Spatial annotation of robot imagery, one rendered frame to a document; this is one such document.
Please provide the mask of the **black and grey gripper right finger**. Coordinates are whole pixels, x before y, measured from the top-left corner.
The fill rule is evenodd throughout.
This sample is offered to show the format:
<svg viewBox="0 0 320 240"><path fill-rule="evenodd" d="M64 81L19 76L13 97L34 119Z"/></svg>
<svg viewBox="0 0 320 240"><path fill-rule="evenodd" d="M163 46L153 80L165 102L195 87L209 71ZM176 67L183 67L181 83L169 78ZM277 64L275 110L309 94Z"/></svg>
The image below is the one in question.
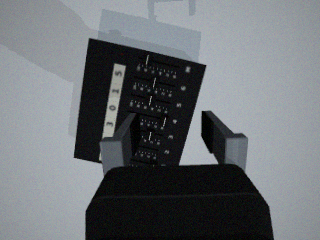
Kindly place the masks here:
<svg viewBox="0 0 320 240"><path fill-rule="evenodd" d="M245 172L248 138L243 133L233 133L212 111L202 111L201 137L218 164L235 164Z"/></svg>

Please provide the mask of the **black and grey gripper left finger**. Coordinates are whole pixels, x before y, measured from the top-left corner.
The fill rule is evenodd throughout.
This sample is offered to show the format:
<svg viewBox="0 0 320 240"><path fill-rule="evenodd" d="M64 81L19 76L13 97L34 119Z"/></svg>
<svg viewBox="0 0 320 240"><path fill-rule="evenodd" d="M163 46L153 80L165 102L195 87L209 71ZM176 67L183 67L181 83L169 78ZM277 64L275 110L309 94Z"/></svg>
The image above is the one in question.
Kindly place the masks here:
<svg viewBox="0 0 320 240"><path fill-rule="evenodd" d="M140 139L139 113L130 113L112 137L99 142L104 176L112 168L129 165Z"/></svg>

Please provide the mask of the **black lighting desk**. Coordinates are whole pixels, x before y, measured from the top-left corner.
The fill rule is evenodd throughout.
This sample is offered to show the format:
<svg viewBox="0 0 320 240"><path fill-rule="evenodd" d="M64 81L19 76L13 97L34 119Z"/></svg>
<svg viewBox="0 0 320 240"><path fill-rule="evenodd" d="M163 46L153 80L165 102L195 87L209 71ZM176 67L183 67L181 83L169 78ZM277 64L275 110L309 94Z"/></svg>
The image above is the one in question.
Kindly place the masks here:
<svg viewBox="0 0 320 240"><path fill-rule="evenodd" d="M139 113L141 139L128 166L179 165L205 70L204 64L89 38L74 158L102 164L99 142Z"/></svg>

